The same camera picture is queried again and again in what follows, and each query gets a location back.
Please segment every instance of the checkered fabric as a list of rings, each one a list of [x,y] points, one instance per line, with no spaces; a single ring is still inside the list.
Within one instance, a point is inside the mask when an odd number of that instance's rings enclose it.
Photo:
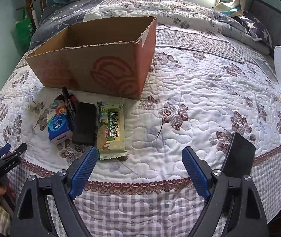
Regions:
[[[8,173],[17,196],[30,174],[34,173],[25,166],[17,166]],[[251,176],[269,222],[281,209],[281,151],[254,166]],[[58,235],[67,236],[53,197],[48,196],[48,202]],[[194,187],[186,187],[148,195],[83,191],[74,203],[95,237],[127,237],[138,234],[147,237],[185,237],[196,223],[203,209],[204,199],[197,195]],[[214,236],[221,235],[225,221],[226,217],[222,215]]]
[[[281,152],[253,167],[251,176],[269,222],[281,210]]]
[[[187,2],[187,1],[183,1],[183,0],[104,0],[100,4],[111,5],[111,4],[115,4],[115,3],[124,3],[124,2],[163,2],[163,1],[173,1],[173,2],[185,4],[187,6],[199,6],[199,7],[201,7],[201,5],[199,5],[199,4]]]
[[[244,62],[243,57],[228,41],[207,38],[198,33],[188,33],[169,28],[157,29],[156,47],[174,47],[214,54],[236,62]]]
[[[261,58],[267,65],[269,65],[269,63],[266,61],[266,59],[260,53],[254,51],[244,45],[241,45],[236,40],[231,40],[231,44],[240,52],[241,56],[244,58],[245,61],[248,61],[254,65],[257,65],[257,63],[250,56],[250,54],[251,54],[251,55]]]

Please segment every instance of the seaweed snack package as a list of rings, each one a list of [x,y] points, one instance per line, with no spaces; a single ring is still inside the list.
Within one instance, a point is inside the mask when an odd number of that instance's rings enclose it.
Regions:
[[[122,103],[98,102],[96,147],[101,160],[125,157],[124,111]]]
[[[47,115],[48,136],[51,143],[59,144],[73,136],[67,117],[64,97],[61,94],[54,100]]]

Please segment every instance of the blue gripper pad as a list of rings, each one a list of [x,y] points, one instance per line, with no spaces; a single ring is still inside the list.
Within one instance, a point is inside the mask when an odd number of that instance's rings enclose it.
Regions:
[[[7,143],[4,147],[2,147],[0,149],[0,157],[2,157],[3,155],[5,155],[9,150],[10,150],[11,146],[9,143]]]
[[[71,199],[74,200],[76,196],[82,194],[83,188],[85,188],[86,182],[88,181],[97,160],[98,151],[93,147],[71,180],[71,189],[68,193]]]
[[[211,194],[208,190],[207,178],[187,148],[182,150],[182,162],[198,195],[204,197],[205,200],[209,199]]]

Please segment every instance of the quilted bedspread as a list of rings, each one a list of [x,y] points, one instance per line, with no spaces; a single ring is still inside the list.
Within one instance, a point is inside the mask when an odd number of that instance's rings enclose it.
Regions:
[[[96,15],[99,8],[92,10]],[[206,42],[228,42],[218,32],[206,35],[213,21],[206,22],[204,32],[202,25],[192,30],[195,35]],[[178,31],[191,34],[186,27]],[[124,103],[129,158],[98,161],[83,194],[75,199],[93,236],[187,236],[204,199],[197,195],[184,168],[182,149],[191,146],[211,168],[220,168],[232,132],[256,147],[251,176],[267,220],[279,212],[281,104],[274,86],[249,57],[261,55],[228,43],[243,62],[220,56],[220,50],[156,47],[140,100],[72,92],[82,102]],[[83,151],[71,140],[58,146],[48,140],[46,116],[59,94],[59,89],[43,87],[24,58],[0,92],[0,147],[28,145],[21,165],[9,175],[17,194],[29,174],[52,175],[67,168]],[[65,236],[52,198],[49,204],[57,233]],[[214,236],[220,236],[224,224],[222,216]]]

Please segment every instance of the star-patterned pillowcase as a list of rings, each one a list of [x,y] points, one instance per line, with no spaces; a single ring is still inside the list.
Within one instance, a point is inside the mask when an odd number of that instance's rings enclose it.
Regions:
[[[245,11],[243,15],[234,17],[243,25],[255,41],[263,41],[267,46],[272,48],[272,39],[265,26],[250,12]]]

